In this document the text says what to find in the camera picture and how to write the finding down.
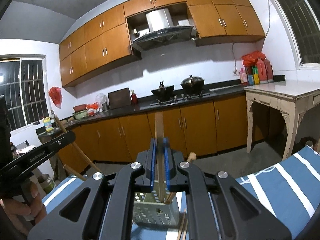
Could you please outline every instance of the range hood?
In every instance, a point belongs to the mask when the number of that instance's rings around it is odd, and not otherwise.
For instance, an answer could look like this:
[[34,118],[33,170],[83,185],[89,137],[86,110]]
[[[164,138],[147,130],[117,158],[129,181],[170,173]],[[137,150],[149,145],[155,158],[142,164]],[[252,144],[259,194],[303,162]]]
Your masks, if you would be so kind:
[[139,50],[149,50],[160,46],[189,41],[196,35],[193,26],[174,26],[168,8],[146,14],[150,33],[136,38],[130,45]]

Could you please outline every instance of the striped tablecloth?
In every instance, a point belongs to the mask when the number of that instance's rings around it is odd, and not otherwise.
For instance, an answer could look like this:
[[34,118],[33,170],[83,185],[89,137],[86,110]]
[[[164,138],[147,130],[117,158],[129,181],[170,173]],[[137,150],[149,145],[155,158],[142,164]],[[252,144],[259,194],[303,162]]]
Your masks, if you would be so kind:
[[[236,179],[291,231],[294,239],[305,227],[320,203],[320,156],[306,146],[290,158]],[[49,213],[82,181],[67,178],[44,199]],[[184,192],[177,193],[180,211],[186,208]],[[177,229],[151,230],[132,226],[132,240],[176,240]]]

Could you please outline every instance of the red bowl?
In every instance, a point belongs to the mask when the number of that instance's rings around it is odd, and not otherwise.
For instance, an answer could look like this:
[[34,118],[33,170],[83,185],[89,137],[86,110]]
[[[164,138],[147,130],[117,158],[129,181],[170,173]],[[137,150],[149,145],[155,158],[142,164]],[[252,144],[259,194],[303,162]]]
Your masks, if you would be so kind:
[[74,110],[75,112],[80,112],[80,111],[85,110],[86,108],[87,108],[87,105],[84,104],[84,105],[75,106],[75,107],[73,108],[73,110]]

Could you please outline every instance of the black countertop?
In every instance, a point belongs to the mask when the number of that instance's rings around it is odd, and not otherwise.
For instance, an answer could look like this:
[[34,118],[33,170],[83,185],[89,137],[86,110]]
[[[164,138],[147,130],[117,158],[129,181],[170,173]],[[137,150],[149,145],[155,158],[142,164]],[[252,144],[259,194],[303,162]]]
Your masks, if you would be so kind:
[[[67,130],[71,130],[79,125],[94,123],[102,120],[130,115],[130,114],[138,114],[138,113],[151,112],[151,111],[161,111],[166,108],[183,106],[187,104],[194,104],[194,103],[199,103],[204,101],[210,101],[210,100],[221,98],[224,96],[244,93],[244,87],[241,85],[236,85],[232,87],[225,87],[225,88],[211,90],[209,92],[210,92],[209,95],[205,95],[199,98],[193,98],[192,100],[187,100],[187,99],[180,100],[180,101],[172,102],[170,104],[163,105],[163,106],[160,106],[160,105],[150,106],[151,103],[154,103],[154,100],[152,99],[149,101],[146,100],[146,101],[140,102],[135,106],[125,106],[121,108],[116,108],[116,109],[108,110],[106,112],[98,113],[94,116],[89,116],[83,119],[75,120],[75,121],[69,122],[65,127]],[[58,135],[60,133],[61,133],[60,128],[55,127],[50,132],[44,131],[42,133],[39,133],[38,138],[40,139],[40,141],[42,141],[42,139],[44,139],[47,136],[52,137],[53,135]]]

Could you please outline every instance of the countertop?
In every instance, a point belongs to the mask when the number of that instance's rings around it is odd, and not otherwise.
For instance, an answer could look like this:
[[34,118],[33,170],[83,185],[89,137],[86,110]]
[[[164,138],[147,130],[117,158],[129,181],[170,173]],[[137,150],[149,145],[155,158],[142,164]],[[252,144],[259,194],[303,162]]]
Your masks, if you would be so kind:
[[262,91],[268,94],[277,94],[289,96],[292,99],[298,99],[315,91],[320,91],[319,82],[307,82],[297,80],[286,80],[268,84],[245,87],[247,91]]
[[[161,111],[166,108],[209,101],[209,100],[221,98],[223,96],[236,95],[236,94],[240,94],[243,92],[244,92],[244,87],[241,85],[236,85],[236,86],[231,86],[231,87],[213,89],[213,90],[210,90],[210,95],[205,95],[200,98],[193,98],[192,100],[182,100],[182,101],[178,101],[178,102],[173,102],[171,104],[167,104],[164,106],[160,106],[160,105],[150,106],[150,104],[154,103],[154,101],[153,100],[145,101],[145,102],[141,102],[135,106],[125,106],[125,107],[121,107],[121,108],[116,108],[116,109],[108,110],[108,111],[105,111],[102,113],[98,113],[94,116],[89,116],[89,117],[85,117],[83,119],[68,122],[68,124],[65,125],[65,128],[67,130],[71,130],[71,129],[73,129],[79,125],[83,125],[83,124],[89,124],[89,123],[93,123],[93,122],[98,122],[98,121],[102,121],[102,120],[126,116],[126,115],[130,115],[130,114],[138,114],[138,113],[152,112],[152,111]],[[47,136],[52,137],[53,135],[58,135],[60,133],[61,133],[60,128],[56,127],[49,132],[45,131],[45,132],[38,134],[38,138],[40,139],[40,141],[42,141],[41,138],[44,138]]]

